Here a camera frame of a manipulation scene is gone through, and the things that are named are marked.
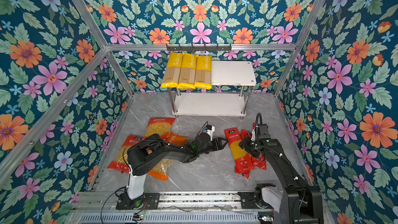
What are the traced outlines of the yellow spaghetti pack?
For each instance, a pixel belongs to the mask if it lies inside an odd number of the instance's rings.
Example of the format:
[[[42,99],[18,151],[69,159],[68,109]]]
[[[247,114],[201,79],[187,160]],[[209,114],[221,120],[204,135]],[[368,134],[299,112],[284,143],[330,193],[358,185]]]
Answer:
[[[178,89],[195,89],[197,58],[195,54],[183,54]]]
[[[211,56],[197,56],[197,67],[194,86],[200,89],[211,89]]]
[[[176,88],[182,66],[183,53],[171,52],[161,88]]]

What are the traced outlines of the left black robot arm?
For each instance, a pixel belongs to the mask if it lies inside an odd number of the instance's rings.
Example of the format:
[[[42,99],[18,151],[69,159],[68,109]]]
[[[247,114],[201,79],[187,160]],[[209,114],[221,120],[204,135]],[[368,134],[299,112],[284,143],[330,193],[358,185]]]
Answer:
[[[126,152],[129,181],[124,192],[118,196],[116,209],[131,210],[144,207],[146,176],[163,159],[192,163],[202,154],[223,150],[227,144],[227,139],[213,138],[207,132],[198,134],[194,141],[183,145],[168,143],[158,134],[141,140]]]

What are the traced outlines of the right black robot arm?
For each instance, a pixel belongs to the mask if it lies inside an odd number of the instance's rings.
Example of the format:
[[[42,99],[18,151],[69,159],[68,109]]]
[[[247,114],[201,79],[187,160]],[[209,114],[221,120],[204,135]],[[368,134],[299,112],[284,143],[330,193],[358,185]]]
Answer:
[[[272,214],[260,217],[262,224],[323,224],[320,190],[311,186],[293,167],[277,139],[271,138],[267,124],[256,123],[251,137],[239,144],[255,158],[263,157],[276,173],[282,190],[273,184],[257,184],[254,196],[258,207],[270,206]]]

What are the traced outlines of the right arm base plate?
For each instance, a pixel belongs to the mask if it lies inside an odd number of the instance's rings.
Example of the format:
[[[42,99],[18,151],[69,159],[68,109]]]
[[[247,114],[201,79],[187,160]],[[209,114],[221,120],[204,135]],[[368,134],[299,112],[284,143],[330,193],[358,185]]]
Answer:
[[[243,209],[274,209],[279,210],[282,202],[282,192],[265,190],[260,193],[238,192],[240,196],[241,208]]]

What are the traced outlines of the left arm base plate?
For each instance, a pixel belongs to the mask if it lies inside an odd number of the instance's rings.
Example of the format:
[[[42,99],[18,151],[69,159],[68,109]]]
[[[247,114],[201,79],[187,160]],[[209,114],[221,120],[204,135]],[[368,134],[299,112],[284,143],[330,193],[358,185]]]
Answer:
[[[143,195],[130,199],[127,193],[122,193],[118,197],[117,210],[142,210],[157,209],[160,201],[159,193],[144,193]]]

